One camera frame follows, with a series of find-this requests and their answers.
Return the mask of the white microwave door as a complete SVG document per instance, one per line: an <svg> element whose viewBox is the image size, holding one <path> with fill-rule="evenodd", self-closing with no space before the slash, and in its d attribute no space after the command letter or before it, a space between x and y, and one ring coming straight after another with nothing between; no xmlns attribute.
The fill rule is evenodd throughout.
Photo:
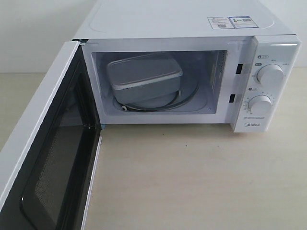
<svg viewBox="0 0 307 230"><path fill-rule="evenodd" d="M1 229L84 229L100 132L83 44L66 42L1 150Z"/></svg>

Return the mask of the lower white timer knob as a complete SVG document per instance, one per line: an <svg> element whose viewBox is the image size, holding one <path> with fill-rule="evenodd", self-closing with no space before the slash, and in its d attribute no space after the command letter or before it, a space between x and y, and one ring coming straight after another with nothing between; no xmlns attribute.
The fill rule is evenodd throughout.
<svg viewBox="0 0 307 230"><path fill-rule="evenodd" d="M258 95L248 102L248 109L252 114L265 115L272 109L272 103L268 96Z"/></svg>

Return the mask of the white Midea microwave oven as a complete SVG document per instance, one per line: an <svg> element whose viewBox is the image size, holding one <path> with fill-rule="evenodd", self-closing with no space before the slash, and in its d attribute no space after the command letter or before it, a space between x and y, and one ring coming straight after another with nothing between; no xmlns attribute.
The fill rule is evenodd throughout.
<svg viewBox="0 0 307 230"><path fill-rule="evenodd" d="M208 17L249 16L258 28L212 29ZM230 124L234 132L268 129L301 46L298 36L258 0L100 0L73 38L83 44L101 125ZM123 112L113 105L107 65L165 52L199 88L181 107ZM258 71L279 65L284 79L263 86ZM248 102L270 98L272 109L252 114Z"/></svg>

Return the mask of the upper white control knob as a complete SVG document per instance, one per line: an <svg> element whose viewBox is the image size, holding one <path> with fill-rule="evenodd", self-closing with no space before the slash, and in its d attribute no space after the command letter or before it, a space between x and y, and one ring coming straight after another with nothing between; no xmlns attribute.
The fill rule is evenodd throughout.
<svg viewBox="0 0 307 230"><path fill-rule="evenodd" d="M269 64L262 67L257 73L257 80L263 86L279 84L284 79L284 72L277 64Z"/></svg>

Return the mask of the white plastic lidded container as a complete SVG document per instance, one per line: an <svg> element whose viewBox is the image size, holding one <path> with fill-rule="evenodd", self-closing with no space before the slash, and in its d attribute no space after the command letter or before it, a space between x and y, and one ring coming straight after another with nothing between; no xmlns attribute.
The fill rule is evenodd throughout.
<svg viewBox="0 0 307 230"><path fill-rule="evenodd" d="M183 70L168 53L150 53L113 61L106 68L116 100L132 104L174 93Z"/></svg>

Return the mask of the white and blue label sticker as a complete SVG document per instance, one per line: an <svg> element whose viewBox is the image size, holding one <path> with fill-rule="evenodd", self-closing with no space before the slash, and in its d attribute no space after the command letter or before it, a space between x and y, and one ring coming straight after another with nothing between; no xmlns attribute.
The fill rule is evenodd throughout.
<svg viewBox="0 0 307 230"><path fill-rule="evenodd" d="M258 28L249 16L208 17L212 29L246 29Z"/></svg>

